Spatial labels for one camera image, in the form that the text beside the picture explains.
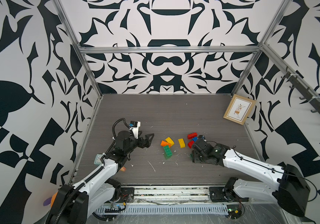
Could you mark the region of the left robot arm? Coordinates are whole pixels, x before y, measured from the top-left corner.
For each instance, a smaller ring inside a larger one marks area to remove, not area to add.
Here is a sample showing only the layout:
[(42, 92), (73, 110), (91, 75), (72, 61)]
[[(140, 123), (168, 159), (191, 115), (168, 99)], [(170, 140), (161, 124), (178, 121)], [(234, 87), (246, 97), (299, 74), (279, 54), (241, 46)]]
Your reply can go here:
[(53, 196), (47, 224), (84, 224), (90, 216), (110, 222), (125, 211), (126, 205), (116, 209), (98, 210), (104, 203), (121, 200), (121, 183), (112, 179), (130, 160), (136, 148), (149, 148), (154, 134), (142, 135), (141, 123), (120, 118), (112, 125), (113, 142), (100, 156), (100, 165), (84, 179), (73, 185), (62, 186)]

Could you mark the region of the dark green long lego brick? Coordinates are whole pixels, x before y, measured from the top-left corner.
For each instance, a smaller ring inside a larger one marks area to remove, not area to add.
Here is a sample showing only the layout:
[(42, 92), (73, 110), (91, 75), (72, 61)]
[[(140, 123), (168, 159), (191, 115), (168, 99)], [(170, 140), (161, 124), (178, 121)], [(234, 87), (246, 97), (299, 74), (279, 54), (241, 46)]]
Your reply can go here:
[(164, 156), (165, 156), (165, 159), (169, 159), (172, 157), (173, 153), (171, 151), (171, 148), (169, 146), (164, 146), (163, 147), (164, 149)]

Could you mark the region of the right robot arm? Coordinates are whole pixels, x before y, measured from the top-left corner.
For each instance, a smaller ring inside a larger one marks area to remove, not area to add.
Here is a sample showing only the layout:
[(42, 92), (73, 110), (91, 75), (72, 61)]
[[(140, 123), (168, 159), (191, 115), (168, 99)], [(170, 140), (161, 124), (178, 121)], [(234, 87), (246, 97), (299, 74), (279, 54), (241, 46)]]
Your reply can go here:
[(232, 177), (223, 189), (231, 201), (254, 198), (277, 203), (286, 212), (304, 217), (310, 202), (310, 184), (301, 172), (290, 164), (284, 167), (265, 163), (237, 152), (234, 148), (202, 138), (191, 142), (193, 163), (212, 164), (240, 171), (256, 179), (248, 182)]

